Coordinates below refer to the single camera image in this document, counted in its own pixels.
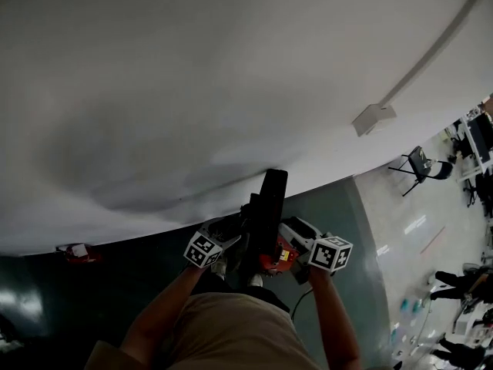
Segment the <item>black office chair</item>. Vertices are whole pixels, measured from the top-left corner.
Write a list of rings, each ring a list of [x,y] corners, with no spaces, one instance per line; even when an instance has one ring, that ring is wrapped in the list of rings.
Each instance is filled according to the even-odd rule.
[[[474,183],[467,179],[463,191],[469,196],[467,207],[473,205],[477,199],[485,206],[493,207],[493,175],[488,171],[476,175]]]

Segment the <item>person's left forearm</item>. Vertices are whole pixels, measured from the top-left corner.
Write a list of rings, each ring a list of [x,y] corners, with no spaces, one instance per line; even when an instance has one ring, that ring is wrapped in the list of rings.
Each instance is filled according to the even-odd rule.
[[[204,268],[189,266],[133,321],[119,349],[145,366],[149,366],[189,299]]]

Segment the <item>white wall junction box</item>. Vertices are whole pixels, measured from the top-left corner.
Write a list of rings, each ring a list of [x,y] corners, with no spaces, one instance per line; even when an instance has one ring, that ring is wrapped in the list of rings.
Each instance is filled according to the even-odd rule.
[[[352,122],[358,137],[382,130],[393,122],[397,114],[392,106],[370,104]]]

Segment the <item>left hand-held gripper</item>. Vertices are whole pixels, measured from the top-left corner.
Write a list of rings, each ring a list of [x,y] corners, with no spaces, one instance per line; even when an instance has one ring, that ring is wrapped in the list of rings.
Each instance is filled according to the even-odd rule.
[[[241,226],[239,217],[221,217],[204,223],[190,238],[183,253],[191,264],[205,268],[215,263],[223,251],[238,242],[242,235],[227,240],[226,229],[236,229]]]

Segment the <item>person's right forearm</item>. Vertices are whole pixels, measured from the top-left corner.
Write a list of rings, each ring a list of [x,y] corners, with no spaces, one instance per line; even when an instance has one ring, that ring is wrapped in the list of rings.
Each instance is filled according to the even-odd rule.
[[[311,267],[308,280],[329,370],[362,370],[357,336],[330,274]]]

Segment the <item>red fire extinguisher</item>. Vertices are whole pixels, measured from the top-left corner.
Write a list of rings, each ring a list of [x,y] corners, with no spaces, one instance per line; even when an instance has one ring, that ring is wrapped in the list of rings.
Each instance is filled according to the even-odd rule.
[[[71,264],[96,263],[102,260],[102,256],[85,244],[73,244],[63,250],[65,259]]]

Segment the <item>white office desk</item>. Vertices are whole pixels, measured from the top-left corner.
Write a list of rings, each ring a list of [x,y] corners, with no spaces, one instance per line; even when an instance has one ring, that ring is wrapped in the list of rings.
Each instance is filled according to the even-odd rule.
[[[481,113],[474,119],[462,116],[460,121],[477,163],[477,166],[463,173],[465,180],[484,174],[489,167],[493,167],[493,122],[487,113]]]

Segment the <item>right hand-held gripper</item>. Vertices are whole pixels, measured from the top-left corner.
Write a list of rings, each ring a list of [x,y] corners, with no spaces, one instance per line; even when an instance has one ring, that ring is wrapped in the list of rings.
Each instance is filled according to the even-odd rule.
[[[291,267],[291,273],[298,284],[308,281],[310,267],[317,267],[330,274],[345,268],[353,244],[338,236],[322,236],[313,225],[299,217],[290,217],[281,223],[278,233],[299,256]]]

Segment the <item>red vacuum cleaner body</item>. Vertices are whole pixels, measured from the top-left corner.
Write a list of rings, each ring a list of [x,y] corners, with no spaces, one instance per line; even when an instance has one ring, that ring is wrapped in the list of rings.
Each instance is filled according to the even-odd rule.
[[[299,255],[299,251],[278,235],[273,250],[259,255],[260,272],[270,276],[287,272]]]

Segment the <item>small white box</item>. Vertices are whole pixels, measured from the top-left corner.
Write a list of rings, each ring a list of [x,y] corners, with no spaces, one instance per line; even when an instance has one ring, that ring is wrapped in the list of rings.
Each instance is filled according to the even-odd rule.
[[[58,246],[55,250],[57,252],[62,252],[63,254],[73,257],[85,257],[88,255],[87,248],[84,244],[69,244]]]

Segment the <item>person's beige shirt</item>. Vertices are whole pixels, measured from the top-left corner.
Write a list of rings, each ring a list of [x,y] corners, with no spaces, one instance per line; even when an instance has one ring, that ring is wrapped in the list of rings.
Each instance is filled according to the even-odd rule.
[[[150,366],[98,341],[84,370],[320,370],[290,316],[245,294],[192,296]]]

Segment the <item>black folding chair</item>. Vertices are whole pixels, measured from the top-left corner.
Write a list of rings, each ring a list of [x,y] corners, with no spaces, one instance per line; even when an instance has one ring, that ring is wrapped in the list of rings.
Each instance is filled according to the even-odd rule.
[[[402,154],[401,156],[405,158],[405,161],[399,167],[389,166],[388,169],[414,176],[413,185],[401,194],[402,197],[406,197],[426,179],[446,180],[453,173],[453,163],[427,158],[421,146],[416,146],[409,154]]]

